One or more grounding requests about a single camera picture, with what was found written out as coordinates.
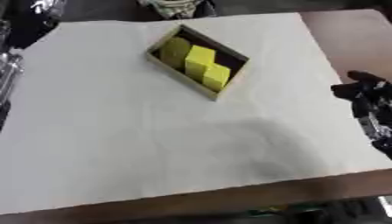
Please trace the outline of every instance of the table edge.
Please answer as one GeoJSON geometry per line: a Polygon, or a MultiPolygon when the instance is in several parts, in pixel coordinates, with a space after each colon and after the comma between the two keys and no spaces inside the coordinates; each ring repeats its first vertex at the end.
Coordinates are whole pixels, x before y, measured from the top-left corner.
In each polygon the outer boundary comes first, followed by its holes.
{"type": "Polygon", "coordinates": [[[392,194],[392,169],[289,180],[59,209],[0,215],[0,223],[96,223],[219,214],[308,201],[392,194]]]}

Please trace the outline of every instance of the yellow cube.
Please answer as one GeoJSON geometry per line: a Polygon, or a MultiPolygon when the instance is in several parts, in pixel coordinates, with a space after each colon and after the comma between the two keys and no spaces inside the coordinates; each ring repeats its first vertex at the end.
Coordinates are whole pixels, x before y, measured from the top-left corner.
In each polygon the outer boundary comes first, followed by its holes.
{"type": "Polygon", "coordinates": [[[192,79],[202,82],[203,74],[215,62],[215,50],[194,45],[185,59],[185,73],[192,79]]]}
{"type": "Polygon", "coordinates": [[[203,77],[203,85],[215,92],[220,92],[228,83],[230,68],[213,64],[203,77]]]}

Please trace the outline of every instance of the wooden tray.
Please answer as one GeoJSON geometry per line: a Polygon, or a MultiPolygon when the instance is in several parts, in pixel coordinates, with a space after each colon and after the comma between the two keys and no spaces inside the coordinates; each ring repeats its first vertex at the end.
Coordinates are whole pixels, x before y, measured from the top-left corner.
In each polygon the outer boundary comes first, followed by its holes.
{"type": "Polygon", "coordinates": [[[187,86],[196,89],[197,91],[201,92],[203,95],[214,101],[218,99],[219,95],[225,89],[229,88],[230,84],[233,83],[234,77],[237,77],[241,73],[242,69],[249,62],[248,57],[238,53],[237,51],[227,46],[220,44],[219,42],[183,24],[163,36],[156,44],[154,44],[147,50],[146,54],[147,58],[150,61],[164,68],[167,72],[169,72],[172,77],[174,77],[178,81],[185,83],[187,86]],[[223,65],[225,67],[229,67],[231,69],[228,83],[220,92],[215,92],[208,87],[205,87],[201,83],[185,75],[185,71],[174,69],[166,65],[159,59],[159,49],[166,43],[167,40],[173,37],[181,37],[187,39],[193,45],[204,46],[210,49],[214,49],[216,51],[215,63],[223,65]]]}

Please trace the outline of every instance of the wooden table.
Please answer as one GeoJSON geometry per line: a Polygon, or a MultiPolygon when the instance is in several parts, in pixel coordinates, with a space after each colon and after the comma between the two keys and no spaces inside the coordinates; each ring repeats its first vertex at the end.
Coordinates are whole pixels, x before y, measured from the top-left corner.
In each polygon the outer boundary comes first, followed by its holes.
{"type": "MultiPolygon", "coordinates": [[[[304,13],[303,17],[344,81],[347,80],[345,71],[350,69],[368,70],[387,78],[392,77],[389,76],[392,75],[392,45],[389,43],[392,26],[380,14],[361,10],[312,12],[304,13]]],[[[211,192],[8,214],[0,216],[0,223],[92,223],[226,213],[306,201],[387,195],[392,193],[391,177],[392,170],[384,170],[292,180],[211,192]]]]}

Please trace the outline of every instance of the white paper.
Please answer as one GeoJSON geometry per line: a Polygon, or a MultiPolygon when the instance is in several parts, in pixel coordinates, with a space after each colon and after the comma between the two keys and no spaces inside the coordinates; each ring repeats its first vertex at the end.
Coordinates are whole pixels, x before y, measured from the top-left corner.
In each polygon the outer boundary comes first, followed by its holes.
{"type": "Polygon", "coordinates": [[[298,14],[62,24],[25,52],[0,214],[390,168],[298,14]],[[178,24],[249,56],[209,101],[144,58],[178,24]]]}

